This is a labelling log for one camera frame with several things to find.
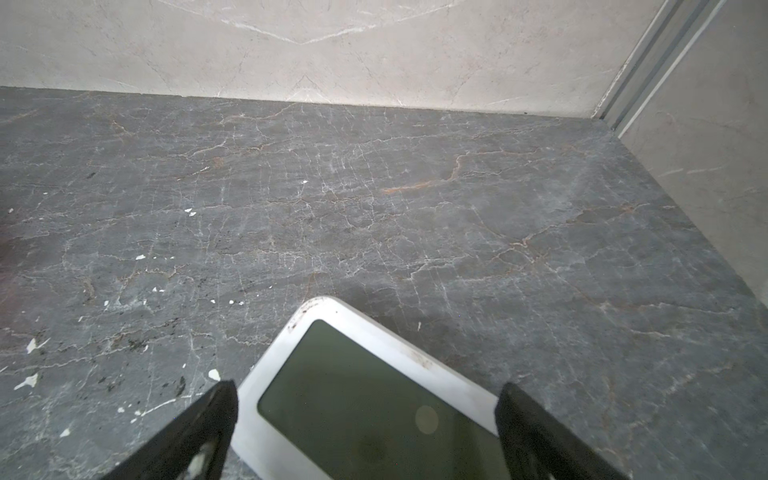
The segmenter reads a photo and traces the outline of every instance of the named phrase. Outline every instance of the gray marble floor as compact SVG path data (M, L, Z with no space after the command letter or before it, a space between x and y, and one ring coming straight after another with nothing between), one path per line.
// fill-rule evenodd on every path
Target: gray marble floor
M3 478L106 472L320 294L635 479L768 471L768 312L599 122L2 88L0 206Z

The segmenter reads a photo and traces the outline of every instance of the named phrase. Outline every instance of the white paint speck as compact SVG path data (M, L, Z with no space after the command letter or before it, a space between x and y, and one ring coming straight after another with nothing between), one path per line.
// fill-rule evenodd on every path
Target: white paint speck
M46 343L48 343L48 341L49 341L49 340L50 340L50 339L48 339L48 340L45 340L45 341L44 341L43 343L41 343L40 345L38 345L38 342L37 342L37 340L35 340L35 339L29 340L29 345L27 345L27 354L34 352L36 349L40 349L40 348L42 348L42 347L43 347L43 345L45 345Z
M35 385L38 384L38 374L35 373L33 376L28 376L24 379L24 382L19 383L17 386L13 387L14 390L20 389L22 386L29 385L32 388L35 387Z

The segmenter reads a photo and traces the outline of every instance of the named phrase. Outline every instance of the white scale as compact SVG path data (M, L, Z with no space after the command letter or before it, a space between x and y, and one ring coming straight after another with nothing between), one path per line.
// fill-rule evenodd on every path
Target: white scale
M329 296L293 314L238 398L231 445L263 480L509 479L496 396Z

